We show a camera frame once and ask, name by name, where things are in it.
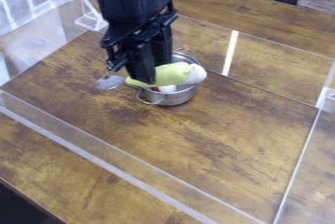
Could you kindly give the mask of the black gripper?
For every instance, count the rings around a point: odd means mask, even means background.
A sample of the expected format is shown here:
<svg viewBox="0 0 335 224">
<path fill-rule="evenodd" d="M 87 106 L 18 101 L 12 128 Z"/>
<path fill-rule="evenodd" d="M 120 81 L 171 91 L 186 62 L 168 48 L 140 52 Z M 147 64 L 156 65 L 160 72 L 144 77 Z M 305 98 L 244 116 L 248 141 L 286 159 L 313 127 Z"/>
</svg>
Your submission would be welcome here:
<svg viewBox="0 0 335 224">
<path fill-rule="evenodd" d="M 148 11 L 148 0 L 139 2 L 143 21 L 131 18 L 136 6 L 118 20 L 104 18 L 108 29 L 100 40 L 108 55 L 107 68 L 118 71 L 123 67 L 131 79 L 146 84 L 155 81 L 155 67 L 171 63 L 171 23 L 178 17 L 173 0 L 151 1 L 152 11 Z"/>
</svg>

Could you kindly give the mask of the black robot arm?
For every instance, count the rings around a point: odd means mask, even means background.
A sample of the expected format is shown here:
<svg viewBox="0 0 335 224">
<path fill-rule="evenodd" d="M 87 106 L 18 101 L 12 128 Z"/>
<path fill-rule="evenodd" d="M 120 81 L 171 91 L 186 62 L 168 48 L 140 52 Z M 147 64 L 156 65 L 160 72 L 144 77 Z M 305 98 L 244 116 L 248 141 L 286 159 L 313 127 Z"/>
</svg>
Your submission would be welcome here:
<svg viewBox="0 0 335 224">
<path fill-rule="evenodd" d="M 111 71 L 126 69 L 131 79 L 148 85 L 158 79 L 155 68 L 171 63 L 173 0 L 96 0 L 108 23 L 100 47 Z"/>
</svg>

